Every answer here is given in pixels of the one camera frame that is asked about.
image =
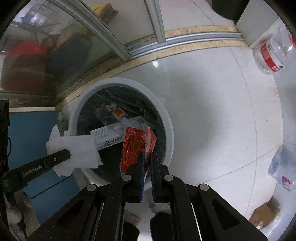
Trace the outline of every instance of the triangular cutout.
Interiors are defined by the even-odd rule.
[[[67,230],[71,230],[79,216],[83,203],[84,201],[82,199],[75,203],[75,205],[71,207],[68,212],[66,212],[57,220],[57,225]]]
[[[228,212],[216,199],[212,200],[212,205],[224,230],[228,230],[239,224],[239,220]]]

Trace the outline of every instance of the red plastic wrapper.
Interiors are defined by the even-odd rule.
[[[150,155],[156,143],[156,136],[149,126],[144,130],[127,127],[123,143],[120,170],[127,172],[129,165],[138,161],[139,152],[145,153],[145,171],[149,169]]]

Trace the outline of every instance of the plastic bottle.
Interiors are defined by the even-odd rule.
[[[253,55],[259,69],[264,74],[272,75],[285,68],[294,48],[296,41],[288,29],[279,28],[265,44],[253,50]]]
[[[296,155],[295,150],[290,149],[286,143],[280,146],[269,165],[268,174],[291,192],[296,189]]]

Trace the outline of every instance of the silver bolt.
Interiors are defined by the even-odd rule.
[[[96,185],[94,184],[89,184],[87,187],[86,187],[87,191],[89,192],[92,192],[96,189]]]
[[[124,181],[129,181],[130,179],[131,179],[130,175],[123,175],[122,176],[122,180],[124,180]]]
[[[207,190],[209,190],[209,186],[207,184],[201,184],[200,189],[203,191],[207,191]]]
[[[165,179],[166,179],[167,181],[171,181],[171,180],[174,179],[174,177],[173,177],[172,175],[166,175],[166,176],[165,176]]]

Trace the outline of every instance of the toothpaste box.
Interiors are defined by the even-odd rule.
[[[145,122],[142,116],[138,116],[133,119],[138,121],[139,124],[150,126],[152,130],[156,128],[156,126],[153,126],[150,123]],[[121,122],[118,122],[109,126],[104,126],[104,127],[92,130],[90,132],[90,134],[95,137],[96,146],[98,150],[101,150],[105,147],[112,146],[114,144],[124,141],[123,135],[120,135],[119,133],[113,131],[115,128],[124,129],[124,125]]]

